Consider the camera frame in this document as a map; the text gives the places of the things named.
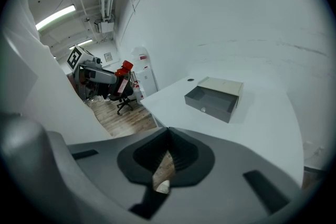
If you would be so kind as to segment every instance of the electrical box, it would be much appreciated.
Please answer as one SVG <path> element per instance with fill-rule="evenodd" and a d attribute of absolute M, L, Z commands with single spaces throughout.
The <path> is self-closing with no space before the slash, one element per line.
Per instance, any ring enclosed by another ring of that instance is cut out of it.
<path fill-rule="evenodd" d="M 148 97 L 157 92 L 151 68 L 135 71 L 135 76 L 140 86 L 143 97 Z"/>
<path fill-rule="evenodd" d="M 97 24 L 97 26 L 98 26 L 98 33 L 108 33 L 113 32 L 114 23 L 100 22 Z"/>

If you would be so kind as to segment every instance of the fluorescent light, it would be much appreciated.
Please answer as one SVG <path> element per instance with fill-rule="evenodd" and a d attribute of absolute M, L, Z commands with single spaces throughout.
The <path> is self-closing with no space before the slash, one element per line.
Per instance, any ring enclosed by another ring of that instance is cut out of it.
<path fill-rule="evenodd" d="M 84 45 L 84 44 L 86 44 L 86 43 L 89 43 L 89 42 L 91 42 L 91 41 L 92 41 L 92 39 L 89 39 L 89 40 L 84 41 L 84 42 L 82 42 L 82 43 L 80 43 L 80 44 L 77 44 L 77 46 L 82 46 L 82 45 Z"/>
<path fill-rule="evenodd" d="M 84 45 L 84 44 L 86 44 L 86 43 L 89 43 L 89 42 L 92 42 L 92 39 L 89 39 L 89 40 L 87 40 L 87 41 L 84 41 L 84 42 L 82 42 L 82 43 L 79 43 L 79 44 L 76 44 L 77 46 L 82 46 L 82 45 Z"/>
<path fill-rule="evenodd" d="M 64 8 L 64 9 L 61 9 L 60 11 L 50 15 L 48 18 L 44 19 L 42 22 L 38 23 L 36 25 L 36 29 L 37 30 L 40 30 L 42 27 L 44 27 L 45 25 L 51 23 L 53 20 L 56 20 L 57 18 L 63 16 L 63 15 L 66 15 L 70 12 L 73 12 L 75 11 L 75 6 L 74 5 L 71 5 L 70 7 L 67 7 L 67 8 Z"/>

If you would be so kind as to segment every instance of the office chair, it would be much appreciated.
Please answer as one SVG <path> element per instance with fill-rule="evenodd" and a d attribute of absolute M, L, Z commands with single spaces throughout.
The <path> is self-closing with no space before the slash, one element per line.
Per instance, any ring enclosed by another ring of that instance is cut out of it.
<path fill-rule="evenodd" d="M 119 102 L 121 104 L 118 104 L 117 107 L 119 108 L 117 111 L 117 114 L 120 115 L 119 111 L 125 106 L 127 105 L 128 107 L 130 107 L 131 110 L 133 110 L 133 107 L 130 105 L 130 102 L 136 101 L 136 99 L 129 99 L 128 96 L 133 94 L 133 88 L 130 84 L 130 78 L 131 76 L 125 76 L 125 79 L 127 79 L 127 85 L 125 86 L 124 91 L 122 92 L 121 96 L 119 97 L 115 97 L 115 96 L 109 96 L 111 101 L 116 101 L 119 100 Z"/>

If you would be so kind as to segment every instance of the white desk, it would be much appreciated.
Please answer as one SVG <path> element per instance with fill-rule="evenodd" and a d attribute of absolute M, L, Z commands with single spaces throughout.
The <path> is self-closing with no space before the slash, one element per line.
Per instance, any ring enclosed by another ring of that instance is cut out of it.
<path fill-rule="evenodd" d="M 184 95 L 202 79 L 204 76 L 190 75 L 141 103 L 163 126 L 183 128 L 244 145 L 285 171 L 301 186 L 302 140 L 286 93 L 244 83 L 240 104 L 230 123 L 225 123 L 185 104 Z"/>

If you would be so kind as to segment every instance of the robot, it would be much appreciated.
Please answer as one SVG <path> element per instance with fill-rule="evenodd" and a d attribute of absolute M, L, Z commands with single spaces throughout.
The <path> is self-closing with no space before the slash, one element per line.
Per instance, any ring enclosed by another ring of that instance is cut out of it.
<path fill-rule="evenodd" d="M 117 77 L 113 72 L 102 68 L 101 59 L 92 55 L 88 50 L 77 45 L 71 51 L 67 64 L 72 71 L 72 77 L 77 87 L 77 94 L 83 101 L 101 95 L 104 99 L 118 97 L 118 91 L 123 79 L 128 80 L 129 74 Z"/>

